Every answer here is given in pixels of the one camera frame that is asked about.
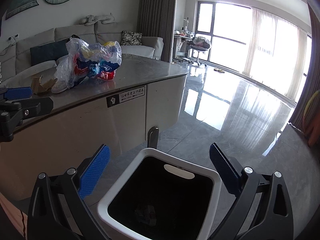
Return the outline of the orange giraffe toy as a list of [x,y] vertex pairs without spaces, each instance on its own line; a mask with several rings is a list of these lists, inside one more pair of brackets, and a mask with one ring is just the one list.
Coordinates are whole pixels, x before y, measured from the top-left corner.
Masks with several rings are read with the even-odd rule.
[[318,140],[320,135],[320,112],[319,110],[313,117],[309,126],[306,128],[304,133],[305,138],[308,141],[308,146],[312,147]]

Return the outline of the grey plush toy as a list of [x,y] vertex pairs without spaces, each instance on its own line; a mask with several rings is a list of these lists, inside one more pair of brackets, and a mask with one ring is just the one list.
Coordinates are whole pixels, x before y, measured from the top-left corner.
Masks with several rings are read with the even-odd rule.
[[109,15],[101,15],[101,16],[94,16],[88,15],[84,18],[79,20],[79,24],[84,24],[85,26],[94,25],[98,22],[102,24],[109,24],[115,21],[115,17],[110,13]]

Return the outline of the brown curtain left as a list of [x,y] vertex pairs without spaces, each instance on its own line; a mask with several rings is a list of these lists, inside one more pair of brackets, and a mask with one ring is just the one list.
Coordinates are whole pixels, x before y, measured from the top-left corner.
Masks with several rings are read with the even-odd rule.
[[164,46],[161,60],[171,62],[174,42],[176,0],[140,0],[137,30],[160,37]]

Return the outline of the floral cushion right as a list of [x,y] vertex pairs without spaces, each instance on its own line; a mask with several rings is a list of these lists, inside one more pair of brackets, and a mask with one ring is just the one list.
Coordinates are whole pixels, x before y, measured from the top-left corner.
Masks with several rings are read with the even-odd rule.
[[122,46],[141,46],[142,45],[142,33],[133,31],[121,32],[121,45]]

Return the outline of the dark teal cushion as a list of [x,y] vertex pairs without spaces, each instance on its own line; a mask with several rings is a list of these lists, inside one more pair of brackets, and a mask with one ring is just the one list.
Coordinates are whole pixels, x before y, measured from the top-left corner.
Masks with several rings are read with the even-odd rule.
[[57,61],[59,58],[67,55],[68,50],[66,48],[66,43],[69,40],[70,39],[68,38],[65,40],[30,48],[31,66],[35,66],[46,61]]

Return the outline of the torn brown cardboard piece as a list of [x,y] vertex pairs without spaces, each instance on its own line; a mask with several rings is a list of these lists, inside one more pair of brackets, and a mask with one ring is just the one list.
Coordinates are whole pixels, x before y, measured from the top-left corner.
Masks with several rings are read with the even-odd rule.
[[57,82],[57,78],[49,79],[46,82],[43,81],[43,75],[40,77],[33,77],[31,81],[31,89],[33,90],[34,94],[43,94],[51,90],[53,85]]

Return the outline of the colourful hula hoop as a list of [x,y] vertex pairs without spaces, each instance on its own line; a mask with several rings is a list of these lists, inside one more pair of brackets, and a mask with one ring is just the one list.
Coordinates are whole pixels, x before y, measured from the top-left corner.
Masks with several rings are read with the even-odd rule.
[[311,96],[311,98],[308,100],[308,102],[306,104],[306,107],[305,107],[304,112],[303,112],[303,118],[302,118],[302,128],[303,128],[303,130],[305,130],[305,128],[306,128],[306,115],[307,115],[307,113],[309,111],[309,108],[312,105],[313,101],[315,100],[315,98],[317,98],[318,94],[319,94],[319,90],[317,90]]

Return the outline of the bag of colourful trash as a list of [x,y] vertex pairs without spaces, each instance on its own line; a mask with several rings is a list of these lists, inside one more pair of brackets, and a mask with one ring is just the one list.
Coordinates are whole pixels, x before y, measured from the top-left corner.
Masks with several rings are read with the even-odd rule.
[[85,78],[112,80],[122,63],[122,51],[117,41],[89,44],[76,35],[66,43],[74,70],[74,87]]

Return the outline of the small desk with items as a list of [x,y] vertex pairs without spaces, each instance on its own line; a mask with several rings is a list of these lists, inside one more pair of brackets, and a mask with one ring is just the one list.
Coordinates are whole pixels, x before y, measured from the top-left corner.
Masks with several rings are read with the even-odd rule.
[[194,33],[189,30],[189,18],[185,18],[184,26],[180,30],[174,31],[172,61],[184,61],[188,57],[189,42],[194,38]]

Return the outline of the grey sectional sofa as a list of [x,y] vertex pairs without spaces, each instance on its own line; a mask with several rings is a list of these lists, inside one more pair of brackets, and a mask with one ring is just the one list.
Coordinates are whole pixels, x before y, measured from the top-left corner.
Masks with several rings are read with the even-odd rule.
[[73,87],[85,77],[112,79],[124,54],[161,58],[163,39],[135,33],[129,23],[100,22],[44,31],[18,41],[1,58],[3,87],[19,87],[28,76],[55,68],[54,81]]

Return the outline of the cabinet label sticker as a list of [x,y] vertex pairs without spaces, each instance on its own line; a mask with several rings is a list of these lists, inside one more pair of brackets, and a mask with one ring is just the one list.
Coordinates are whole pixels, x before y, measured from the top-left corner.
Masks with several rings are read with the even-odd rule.
[[140,98],[145,95],[145,86],[134,88],[131,90],[126,90],[124,92],[113,94],[111,96],[106,97],[107,107],[113,107],[120,103],[124,103],[136,98]]

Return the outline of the white sheer curtain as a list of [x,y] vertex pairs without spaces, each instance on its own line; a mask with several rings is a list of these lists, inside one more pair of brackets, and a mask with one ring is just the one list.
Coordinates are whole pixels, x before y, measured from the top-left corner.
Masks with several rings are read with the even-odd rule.
[[242,74],[293,102],[300,98],[311,36],[295,24],[252,8],[250,39]]

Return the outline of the white square trash bin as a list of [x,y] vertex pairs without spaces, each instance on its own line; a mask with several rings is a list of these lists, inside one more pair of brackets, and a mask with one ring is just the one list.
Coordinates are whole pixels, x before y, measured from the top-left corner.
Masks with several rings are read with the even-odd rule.
[[221,184],[214,170],[145,148],[100,200],[97,213],[129,239],[208,239]]

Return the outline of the slippers on floor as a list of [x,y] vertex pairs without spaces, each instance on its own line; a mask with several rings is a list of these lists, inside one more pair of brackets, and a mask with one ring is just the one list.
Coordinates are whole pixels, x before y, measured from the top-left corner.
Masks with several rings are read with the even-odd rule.
[[214,68],[214,71],[216,71],[218,73],[225,73],[225,71],[223,69],[220,69],[220,68]]

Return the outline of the clear plastic bag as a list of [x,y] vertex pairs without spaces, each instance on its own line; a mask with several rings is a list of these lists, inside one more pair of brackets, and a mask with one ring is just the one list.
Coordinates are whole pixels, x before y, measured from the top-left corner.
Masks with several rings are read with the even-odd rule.
[[59,58],[54,78],[57,78],[57,81],[65,81],[68,89],[74,87],[74,70],[72,60],[69,55]]

